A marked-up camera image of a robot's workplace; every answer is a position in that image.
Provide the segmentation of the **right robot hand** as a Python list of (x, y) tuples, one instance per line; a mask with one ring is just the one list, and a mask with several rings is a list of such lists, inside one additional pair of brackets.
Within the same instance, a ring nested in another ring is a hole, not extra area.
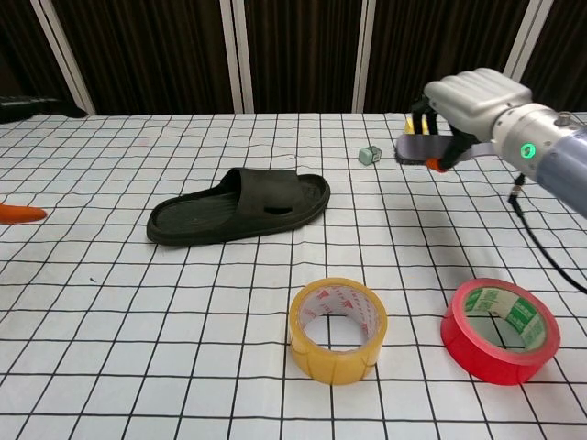
[(478, 68), (429, 82), (412, 106), (414, 134), (436, 136), (437, 117), (449, 124), (450, 141), (443, 153), (430, 151), (415, 163), (445, 172), (456, 165), (472, 146), (493, 138), (498, 117), (514, 108), (532, 103), (532, 92), (523, 84), (489, 68)]

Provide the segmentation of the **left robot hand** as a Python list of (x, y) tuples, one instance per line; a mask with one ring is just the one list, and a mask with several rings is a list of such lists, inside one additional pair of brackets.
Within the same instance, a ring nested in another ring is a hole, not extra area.
[[(58, 115), (84, 118), (87, 113), (75, 104), (60, 99), (32, 96), (2, 96), (1, 124), (28, 120), (37, 115)], [(32, 206), (1, 204), (1, 224), (14, 225), (43, 220), (47, 212)]]

